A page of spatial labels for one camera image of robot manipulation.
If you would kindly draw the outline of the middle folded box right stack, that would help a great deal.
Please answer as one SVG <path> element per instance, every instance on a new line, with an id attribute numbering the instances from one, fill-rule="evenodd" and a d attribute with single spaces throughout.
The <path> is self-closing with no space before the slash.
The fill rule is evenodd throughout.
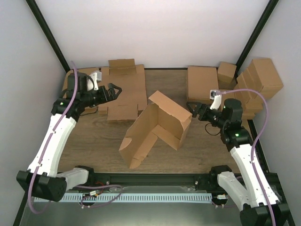
<path id="1" fill-rule="evenodd" d="M 255 90 L 255 83 L 248 69 L 245 69 L 237 77 L 238 86 L 240 89 L 252 89 Z M 262 104 L 262 98 L 254 92 L 242 91 L 243 100 L 248 105 Z"/>

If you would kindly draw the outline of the folded box stack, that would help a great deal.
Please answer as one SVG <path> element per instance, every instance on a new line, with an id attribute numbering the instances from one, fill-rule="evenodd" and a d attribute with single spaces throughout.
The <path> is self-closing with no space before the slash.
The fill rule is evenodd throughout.
<path id="1" fill-rule="evenodd" d="M 248 69 L 245 69 L 237 77 L 238 86 L 240 89 L 252 89 L 255 90 L 255 83 Z M 248 105 L 262 104 L 262 98 L 254 92 L 242 91 L 243 100 Z"/>
<path id="2" fill-rule="evenodd" d="M 282 80 L 270 58 L 255 58 L 247 69 L 254 81 L 255 90 L 266 100 L 274 97 L 283 88 Z"/>
<path id="3" fill-rule="evenodd" d="M 234 93 L 235 98 L 241 102 L 243 108 L 243 120 L 252 120 L 262 109 L 262 99 L 252 98 L 250 91 L 238 91 Z"/>

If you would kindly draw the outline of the top folded box right stack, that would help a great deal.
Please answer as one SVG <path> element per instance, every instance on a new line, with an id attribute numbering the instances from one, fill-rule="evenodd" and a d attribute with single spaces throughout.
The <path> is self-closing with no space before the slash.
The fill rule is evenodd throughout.
<path id="1" fill-rule="evenodd" d="M 255 58 L 247 69 L 254 81 L 255 90 L 266 100 L 274 97 L 283 88 L 282 80 L 270 58 Z"/>

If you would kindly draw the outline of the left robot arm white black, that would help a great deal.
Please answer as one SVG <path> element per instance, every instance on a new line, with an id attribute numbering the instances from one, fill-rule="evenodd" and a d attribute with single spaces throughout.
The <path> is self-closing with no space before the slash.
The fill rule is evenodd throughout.
<path id="1" fill-rule="evenodd" d="M 67 86 L 53 104 L 50 124 L 37 155 L 28 169 L 19 171 L 16 177 L 29 198 L 58 202 L 66 191 L 76 186 L 85 190 L 95 187 L 92 168 L 77 166 L 58 173 L 58 164 L 68 137 L 85 109 L 114 101 L 121 94 L 122 88 L 112 83 L 99 86 L 100 80 L 100 71 L 90 75 L 75 72 L 67 76 Z"/>

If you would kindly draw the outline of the stack of flat cardboard blanks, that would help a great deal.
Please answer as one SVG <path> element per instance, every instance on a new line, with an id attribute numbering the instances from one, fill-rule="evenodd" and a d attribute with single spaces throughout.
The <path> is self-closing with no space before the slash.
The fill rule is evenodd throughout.
<path id="1" fill-rule="evenodd" d="M 102 73 L 102 80 L 97 83 L 98 86 L 113 83 L 121 87 L 122 92 L 119 97 L 111 102 L 99 105 L 92 105 L 85 108 L 82 115 L 98 111 L 100 114 L 107 115 L 107 121 L 130 121 L 136 120 L 138 114 L 147 106 L 146 82 L 144 65 L 136 65 L 129 73 L 130 68 L 126 68 L 125 59 L 113 60 L 113 69 L 111 66 L 101 68 L 83 68 L 78 72 L 90 75 L 96 71 Z"/>

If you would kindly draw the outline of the small folded box at back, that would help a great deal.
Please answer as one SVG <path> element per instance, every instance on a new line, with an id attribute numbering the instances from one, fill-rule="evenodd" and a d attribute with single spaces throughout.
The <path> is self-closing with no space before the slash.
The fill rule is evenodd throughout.
<path id="1" fill-rule="evenodd" d="M 234 79 L 236 68 L 236 65 L 221 62 L 217 70 L 218 81 L 230 84 Z"/>

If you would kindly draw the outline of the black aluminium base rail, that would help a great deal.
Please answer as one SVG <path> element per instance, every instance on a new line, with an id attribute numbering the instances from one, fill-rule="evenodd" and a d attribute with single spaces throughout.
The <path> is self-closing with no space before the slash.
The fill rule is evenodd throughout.
<path id="1" fill-rule="evenodd" d="M 121 186 L 192 186 L 198 190 L 220 190 L 217 179 L 210 173 L 94 173 L 84 184 Z"/>

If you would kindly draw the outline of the large folded cardboard box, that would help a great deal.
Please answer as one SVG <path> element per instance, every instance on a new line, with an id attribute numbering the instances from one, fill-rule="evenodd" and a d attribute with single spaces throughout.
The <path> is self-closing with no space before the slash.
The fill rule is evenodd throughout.
<path id="1" fill-rule="evenodd" d="M 210 91 L 218 89 L 215 67 L 189 66 L 186 76 L 186 97 L 188 102 L 211 105 Z"/>

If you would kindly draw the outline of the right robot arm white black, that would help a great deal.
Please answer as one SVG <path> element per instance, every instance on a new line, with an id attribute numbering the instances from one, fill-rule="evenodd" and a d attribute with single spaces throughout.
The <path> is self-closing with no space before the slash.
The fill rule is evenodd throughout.
<path id="1" fill-rule="evenodd" d="M 210 186 L 223 188 L 240 210 L 244 226 L 283 226 L 289 216 L 289 207 L 282 203 L 268 183 L 249 132 L 242 126 L 243 108 L 237 99 L 224 101 L 222 111 L 215 106 L 187 102 L 194 118 L 207 121 L 220 130 L 222 142 L 235 160 L 243 182 L 239 182 L 228 166 L 211 168 Z"/>

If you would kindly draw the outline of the lower folded box right stack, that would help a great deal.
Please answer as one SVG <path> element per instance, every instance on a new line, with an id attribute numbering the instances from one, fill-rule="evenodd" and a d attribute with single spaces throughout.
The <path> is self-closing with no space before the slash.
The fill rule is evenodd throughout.
<path id="1" fill-rule="evenodd" d="M 243 120 L 252 120 L 262 109 L 262 99 L 252 98 L 250 91 L 238 91 L 234 93 L 235 98 L 241 102 L 243 108 Z"/>

